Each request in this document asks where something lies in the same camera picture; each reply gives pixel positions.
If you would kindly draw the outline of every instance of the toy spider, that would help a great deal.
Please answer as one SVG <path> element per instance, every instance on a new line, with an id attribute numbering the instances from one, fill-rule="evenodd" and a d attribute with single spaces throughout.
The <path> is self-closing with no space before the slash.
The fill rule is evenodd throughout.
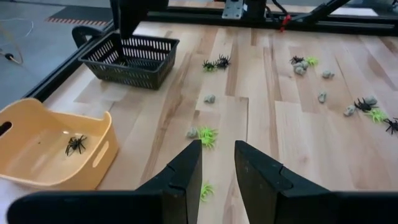
<path id="1" fill-rule="evenodd" d="M 398 121 L 397 118 L 394 118 L 394 122 L 392 122 L 390 119 L 384 119 L 384 122 L 389 124 L 390 126 L 386 129 L 386 131 L 391 129 L 391 134 L 394 133 L 394 131 L 398 131 Z"/>
<path id="2" fill-rule="evenodd" d="M 205 147 L 209 148 L 209 149 L 213 149 L 214 148 L 214 142 L 216 139 L 214 138 L 210 138 L 210 137 L 206 137 L 206 138 L 201 138 L 201 144 L 204 145 Z"/>
<path id="3" fill-rule="evenodd" d="M 229 58 L 229 56 L 224 56 L 224 55 L 219 55 L 218 56 L 218 60 L 217 60 L 217 68 L 222 68 L 222 69 L 226 69 L 230 64 L 231 59 Z"/>
<path id="4" fill-rule="evenodd" d="M 69 156 L 69 151 L 70 151 L 69 149 L 72 149 L 72 152 L 73 152 L 74 150 L 79 148 L 79 153 L 81 154 L 81 147 L 83 147 L 83 149 L 86 149 L 86 147 L 82 143 L 84 140 L 86 140 L 86 138 L 87 137 L 84 135 L 80 136 L 80 138 L 76 138 L 76 137 L 70 138 L 69 142 L 68 142 L 67 150 L 65 151 L 67 156 Z"/>
<path id="5" fill-rule="evenodd" d="M 373 108 L 377 108 L 377 106 L 372 106 L 369 105 L 365 102 L 365 99 L 362 98 L 363 102 L 361 102 L 361 100 L 358 98 L 358 104 L 356 104 L 356 102 L 354 102 L 354 105 L 356 108 L 360 109 L 363 112 L 368 112 L 370 110 L 372 110 Z"/>
<path id="6" fill-rule="evenodd" d="M 371 116 L 374 123 L 384 121 L 387 118 L 387 115 L 377 108 L 365 113 L 365 115 Z"/>
<path id="7" fill-rule="evenodd" d="M 214 72 L 217 69 L 217 65 L 214 62 L 209 62 L 208 60 L 205 60 L 203 62 L 203 68 L 205 72 Z"/>
<path id="8" fill-rule="evenodd" d="M 217 130 L 207 128 L 207 127 L 202 127 L 199 128 L 199 138 L 207 138 L 207 137 L 215 137 L 217 135 Z"/>
<path id="9" fill-rule="evenodd" d="M 304 58 L 300 58 L 298 56 L 294 56 L 292 59 L 290 59 L 290 63 L 292 65 L 294 65 L 296 63 L 299 63 L 299 62 L 302 62 L 302 61 L 304 61 Z"/>
<path id="10" fill-rule="evenodd" d="M 311 66 L 318 65 L 318 59 L 316 57 L 307 57 L 305 61 L 308 62 L 308 64 Z"/>
<path id="11" fill-rule="evenodd" d="M 207 195 L 214 194 L 213 186 L 210 184 L 204 184 L 200 190 L 200 200 L 202 202 L 207 202 Z"/>

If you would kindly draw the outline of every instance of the light wood surface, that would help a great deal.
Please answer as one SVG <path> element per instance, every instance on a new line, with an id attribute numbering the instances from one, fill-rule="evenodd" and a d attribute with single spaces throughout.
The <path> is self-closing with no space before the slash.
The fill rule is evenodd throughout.
<path id="1" fill-rule="evenodd" d="M 102 82 L 82 65 L 45 102 L 96 118 L 111 113 L 121 148 L 99 190 L 136 189 L 189 144 L 186 132 L 198 125 L 220 133 L 215 149 L 203 151 L 203 182 L 215 195 L 200 204 L 198 223 L 248 223 L 234 171 L 238 139 L 331 190 L 398 189 L 397 134 L 363 113 L 343 116 L 368 95 L 398 116 L 398 39 L 148 22 L 136 34 L 180 39 L 159 91 Z M 203 73 L 202 61 L 219 54 L 231 56 L 229 69 Z M 294 55 L 320 63 L 300 77 L 289 63 Z M 335 77 L 324 80 L 324 70 Z M 323 105 L 321 90 L 328 93 Z M 203 103 L 207 94 L 215 104 Z M 33 191 L 0 180 L 0 215 Z"/>

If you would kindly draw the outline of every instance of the yellow bin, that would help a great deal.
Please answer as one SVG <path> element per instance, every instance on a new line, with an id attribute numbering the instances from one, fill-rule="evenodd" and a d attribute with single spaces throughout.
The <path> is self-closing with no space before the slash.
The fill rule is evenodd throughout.
<path id="1" fill-rule="evenodd" d="M 0 177 L 38 189 L 95 189 L 119 148 L 108 112 L 103 119 L 56 113 L 28 98 L 4 108 L 0 125 Z M 70 139 L 81 135 L 85 149 L 67 156 Z"/>

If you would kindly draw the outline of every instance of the small stone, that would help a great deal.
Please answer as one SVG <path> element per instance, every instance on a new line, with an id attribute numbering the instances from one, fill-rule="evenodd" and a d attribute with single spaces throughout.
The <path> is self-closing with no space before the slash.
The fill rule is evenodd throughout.
<path id="1" fill-rule="evenodd" d="M 216 101 L 216 96 L 213 94 L 207 95 L 204 100 L 205 103 L 214 103 L 215 101 Z"/>
<path id="2" fill-rule="evenodd" d="M 308 66 L 310 66 L 310 65 L 308 64 L 308 62 L 306 62 L 306 61 L 302 61 L 301 64 L 303 65 L 302 67 L 303 67 L 305 70 L 308 68 Z"/>
<path id="3" fill-rule="evenodd" d="M 319 103 L 324 103 L 326 101 L 326 91 L 322 91 L 318 95 Z"/>
<path id="4" fill-rule="evenodd" d="M 335 74 L 329 70 L 326 70 L 322 73 L 323 78 L 333 78 Z"/>
<path id="5" fill-rule="evenodd" d="M 194 127 L 191 127 L 187 133 L 188 138 L 196 138 L 198 136 L 198 130 Z"/>
<path id="6" fill-rule="evenodd" d="M 296 73 L 297 75 L 304 75 L 305 69 L 303 67 L 297 67 L 294 69 L 294 73 Z"/>
<path id="7" fill-rule="evenodd" d="M 365 98 L 365 103 L 369 105 L 375 105 L 377 103 L 377 99 L 374 96 L 368 96 Z"/>
<path id="8" fill-rule="evenodd" d="M 303 68 L 303 62 L 299 62 L 299 63 L 295 63 L 293 64 L 293 68 L 296 69 L 298 67 L 302 67 Z"/>
<path id="9" fill-rule="evenodd" d="M 353 115 L 355 112 L 355 106 L 354 105 L 349 105 L 346 109 L 346 111 L 344 111 L 344 115 L 345 116 L 351 116 Z"/>

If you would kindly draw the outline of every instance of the black plastic basket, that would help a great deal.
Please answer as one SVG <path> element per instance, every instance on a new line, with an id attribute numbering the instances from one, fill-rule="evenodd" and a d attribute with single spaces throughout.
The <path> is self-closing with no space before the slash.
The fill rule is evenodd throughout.
<path id="1" fill-rule="evenodd" d="M 99 79 L 157 90 L 174 65 L 179 42 L 142 35 L 121 40 L 112 32 L 79 60 Z"/>

